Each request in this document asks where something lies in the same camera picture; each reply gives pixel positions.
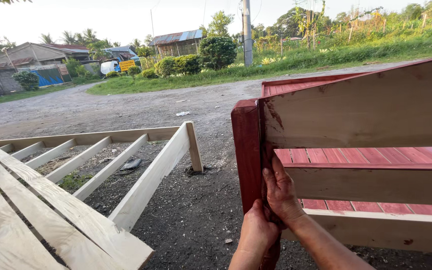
wooden leg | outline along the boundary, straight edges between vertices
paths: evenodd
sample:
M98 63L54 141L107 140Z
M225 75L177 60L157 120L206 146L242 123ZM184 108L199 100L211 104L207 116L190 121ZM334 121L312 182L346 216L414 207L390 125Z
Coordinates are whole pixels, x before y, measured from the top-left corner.
M195 124L192 121L184 122L188 128L189 136L189 154L191 155L192 169L195 172L202 172L203 162L201 161L201 152L199 151L198 140L196 138Z

gravel road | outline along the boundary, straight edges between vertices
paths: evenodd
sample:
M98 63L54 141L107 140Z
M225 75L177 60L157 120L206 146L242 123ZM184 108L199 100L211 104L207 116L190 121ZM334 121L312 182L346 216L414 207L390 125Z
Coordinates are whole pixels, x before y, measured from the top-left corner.
M291 74L265 80L375 71L409 62ZM201 157L210 167L189 175L186 154L165 177L131 231L155 250L145 269L226 269L243 220L230 113L238 100L260 96L263 80L122 95L89 95L93 84L0 104L0 139L180 126L194 121ZM176 116L179 112L189 112ZM95 174L126 144L110 145L77 173ZM148 143L135 155L144 166L109 177L85 203L108 216L164 147ZM75 147L74 153L85 146ZM225 239L233 242L225 244ZM432 253L350 246L378 269L432 269ZM277 269L317 269L298 242L283 240Z

yellow sign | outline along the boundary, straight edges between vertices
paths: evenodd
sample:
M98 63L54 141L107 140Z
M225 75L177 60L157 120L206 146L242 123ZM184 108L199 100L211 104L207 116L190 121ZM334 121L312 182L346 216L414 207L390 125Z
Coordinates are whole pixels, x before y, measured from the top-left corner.
M119 62L119 67L121 68L121 71L129 70L129 67L132 66L135 66L134 60Z

forearm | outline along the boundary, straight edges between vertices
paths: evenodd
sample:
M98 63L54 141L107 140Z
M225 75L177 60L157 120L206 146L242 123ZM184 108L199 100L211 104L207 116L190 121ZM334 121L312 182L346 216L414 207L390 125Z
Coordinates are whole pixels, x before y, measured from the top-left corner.
M374 269L306 214L287 226L322 270Z

wooden plank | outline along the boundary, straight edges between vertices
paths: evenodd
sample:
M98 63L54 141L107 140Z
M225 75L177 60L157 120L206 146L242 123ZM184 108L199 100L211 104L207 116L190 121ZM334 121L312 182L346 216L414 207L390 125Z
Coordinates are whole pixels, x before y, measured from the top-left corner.
M256 99L240 100L231 111L243 213L261 199L261 154Z
M46 179L49 179L53 183L60 181L61 179L63 179L64 176L74 171L76 168L81 166L88 159L98 154L99 151L103 150L103 148L105 148L110 144L111 144L111 137L107 136L104 139L97 142L96 144L94 144L93 146L82 151L79 155L71 158L71 160L64 163L61 167L50 172L48 175L46 175Z
M297 179L301 199L432 204L432 164L411 164L426 165L426 169L398 168L400 164L283 165Z
M15 147L12 144L6 144L6 145L1 146L0 149L7 153L7 152L15 149Z
M26 162L25 164L28 167L30 167L31 169L36 169L39 166L47 163L48 161L50 161L53 158L63 154L64 152L66 152L67 150L69 150L70 148L75 147L75 146L76 146L76 140L70 139L69 141L54 147L53 149L43 153L42 155L36 156L35 158Z
M199 151L198 139L196 138L195 123L186 121L183 125L188 128L189 136L189 155L191 156L192 169L195 172L202 172L203 162L201 161L201 152Z
M129 231L118 230L114 222L1 150L0 162L17 173L124 269L141 269L153 255L153 250Z
M26 261L29 269L62 269L0 193L0 242Z
M305 209L346 245L432 252L432 216ZM296 241L290 230L282 238Z
M45 148L45 145L43 142L37 142L37 143L32 144L32 145L30 145L24 149L17 151L16 153L11 154L11 156L13 156L17 160L22 160L25 157L32 155L32 154L34 154L34 153L36 153L39 150L42 150L44 148Z
M189 147L188 129L183 124L116 206L109 220L130 232L161 180L171 173Z
M432 146L432 59L258 104L265 140L280 149Z
M133 156L146 142L148 141L148 135L144 134L139 137L134 143L129 145L124 151L122 151L115 159L107 164L102 170L87 181L82 187L80 187L73 196L84 201L93 191L99 187L108 177L110 177L119 167L121 167L131 156Z
M71 269L122 269L113 258L51 210L2 165L0 188Z
M45 136L45 137L33 137L33 138L21 138L21 139L9 139L0 140L0 147L6 144L13 144L15 149L23 149L37 142L44 142L46 147L57 147L64 142L71 139L75 139L78 145L93 145L100 140L111 136L113 143L128 143L134 142L143 134L149 136L150 141L162 141L169 140L178 130L179 126L171 127L157 127L157 128L144 128L144 129L131 129L131 130L119 130L119 131L105 131L105 132L93 132L93 133L78 133L68 135L56 135L56 136Z

